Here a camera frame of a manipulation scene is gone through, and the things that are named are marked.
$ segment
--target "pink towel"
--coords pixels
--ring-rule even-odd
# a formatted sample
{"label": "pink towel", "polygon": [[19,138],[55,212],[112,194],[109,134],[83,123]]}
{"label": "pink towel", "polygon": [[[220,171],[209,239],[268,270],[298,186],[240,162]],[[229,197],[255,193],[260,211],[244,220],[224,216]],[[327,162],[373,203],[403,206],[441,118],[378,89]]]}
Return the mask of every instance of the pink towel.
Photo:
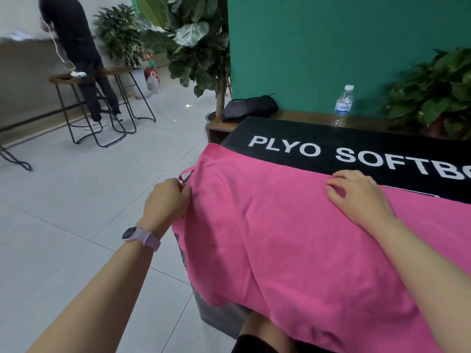
{"label": "pink towel", "polygon": [[[210,144],[173,227],[191,283],[211,305],[240,303],[334,352],[441,352],[382,249],[328,200],[329,178]],[[383,191],[418,236],[471,273],[470,205]]]}

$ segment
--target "white lettering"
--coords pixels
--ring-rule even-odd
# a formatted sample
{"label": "white lettering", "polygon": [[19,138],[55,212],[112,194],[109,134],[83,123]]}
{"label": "white lettering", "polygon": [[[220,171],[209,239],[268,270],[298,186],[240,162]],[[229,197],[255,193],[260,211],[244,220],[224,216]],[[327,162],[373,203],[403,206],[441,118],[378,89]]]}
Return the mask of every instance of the white lettering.
{"label": "white lettering", "polygon": [[263,136],[254,136],[252,141],[250,141],[249,147],[254,146],[256,143],[267,143],[268,139]]}
{"label": "white lettering", "polygon": [[469,178],[471,178],[471,166],[463,166],[463,172]]}
{"label": "white lettering", "polygon": [[396,169],[396,167],[394,166],[394,164],[396,165],[405,165],[406,163],[403,162],[403,161],[396,161],[394,159],[403,159],[404,156],[398,156],[398,155],[390,155],[388,153],[385,153],[384,154],[385,158],[386,158],[386,162],[388,164],[388,167],[390,169]]}
{"label": "white lettering", "polygon": [[337,155],[337,156],[335,156],[335,158],[340,160],[340,161],[343,161],[343,162],[355,162],[356,161],[355,156],[352,156],[355,152],[351,149],[348,149],[346,147],[339,147],[337,149],[337,153],[340,156]]}
{"label": "white lettering", "polygon": [[[366,162],[366,160],[364,159],[365,155],[367,154],[370,154],[370,155],[373,155],[374,157],[376,157],[376,162],[375,163],[371,163],[371,162]],[[371,152],[371,151],[362,151],[358,154],[358,159],[360,160],[360,162],[364,163],[365,165],[368,165],[368,166],[373,166],[373,167],[379,167],[381,166],[384,161],[382,159],[382,157],[380,155],[378,155],[377,153],[375,152]]]}
{"label": "white lettering", "polygon": [[270,142],[269,142],[268,145],[267,145],[267,150],[280,151],[280,149],[276,149],[276,148],[272,147],[274,141],[275,141],[275,139],[272,137],[272,138],[270,139]]}
{"label": "white lettering", "polygon": [[417,168],[419,168],[419,171],[423,175],[428,175],[429,173],[425,169],[424,165],[422,162],[430,162],[429,160],[424,160],[424,159],[417,159],[415,157],[406,157],[406,160],[413,160],[415,161],[415,164],[417,165]]}
{"label": "white lettering", "polygon": [[446,163],[446,162],[440,162],[440,161],[432,161],[433,166],[435,166],[435,169],[437,172],[440,174],[440,176],[444,178],[452,178],[455,180],[463,180],[464,175],[458,171],[458,169],[453,166],[452,164]]}
{"label": "white lettering", "polygon": [[291,149],[292,149],[293,147],[295,147],[296,145],[299,145],[300,143],[301,143],[301,142],[296,141],[296,142],[293,142],[293,143],[290,145],[289,142],[287,142],[286,140],[283,140],[283,144],[285,144],[285,146],[286,146],[285,152],[290,153]]}
{"label": "white lettering", "polygon": [[[308,147],[308,146],[314,147],[315,148],[315,153],[307,153],[305,151],[305,148]],[[315,157],[315,156],[319,156],[319,154],[321,153],[321,148],[319,146],[317,146],[315,143],[304,143],[299,148],[299,152],[301,152],[304,156]]]}

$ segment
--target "black bag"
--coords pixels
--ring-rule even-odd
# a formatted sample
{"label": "black bag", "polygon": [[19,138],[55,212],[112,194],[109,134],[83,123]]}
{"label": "black bag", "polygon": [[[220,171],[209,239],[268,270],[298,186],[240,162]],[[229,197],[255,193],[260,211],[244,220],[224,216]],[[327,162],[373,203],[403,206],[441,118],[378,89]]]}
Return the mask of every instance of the black bag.
{"label": "black bag", "polygon": [[233,99],[222,113],[222,122],[241,122],[248,116],[269,118],[278,111],[278,104],[270,95],[250,99]]}

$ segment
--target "black shirt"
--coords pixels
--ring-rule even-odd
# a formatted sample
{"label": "black shirt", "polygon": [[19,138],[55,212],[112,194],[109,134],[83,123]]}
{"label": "black shirt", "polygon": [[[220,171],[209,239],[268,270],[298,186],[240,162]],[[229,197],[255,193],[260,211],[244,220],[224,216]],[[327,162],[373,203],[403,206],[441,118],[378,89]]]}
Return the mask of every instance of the black shirt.
{"label": "black shirt", "polygon": [[79,0],[39,0],[39,9],[44,22],[54,24],[69,60],[92,61],[99,57]]}

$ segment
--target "white cable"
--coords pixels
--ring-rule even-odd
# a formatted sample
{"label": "white cable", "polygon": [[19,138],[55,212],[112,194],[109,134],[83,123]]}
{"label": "white cable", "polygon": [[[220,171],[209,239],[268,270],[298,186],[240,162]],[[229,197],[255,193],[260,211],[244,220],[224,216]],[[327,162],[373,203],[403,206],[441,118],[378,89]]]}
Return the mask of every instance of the white cable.
{"label": "white cable", "polygon": [[52,35],[52,30],[51,28],[49,27],[49,24],[47,24],[45,21],[44,21],[44,18],[42,17],[42,15],[40,14],[39,17],[41,17],[41,20],[44,22],[44,24],[46,25],[46,27],[48,28],[48,31],[49,31],[49,35],[51,36],[51,39],[52,39],[52,42],[54,42],[54,45],[56,46],[56,53],[57,55],[59,56],[60,60],[62,61],[62,65],[64,66],[65,69],[67,69],[69,72],[73,72],[74,70],[76,70],[77,68],[75,67],[75,65],[71,62],[70,64],[72,64],[74,67],[72,69],[68,69],[66,66],[65,66],[65,61],[64,59],[62,58],[62,56],[59,54],[59,47],[57,46],[57,43],[56,43],[56,40],[54,39],[54,36]]}

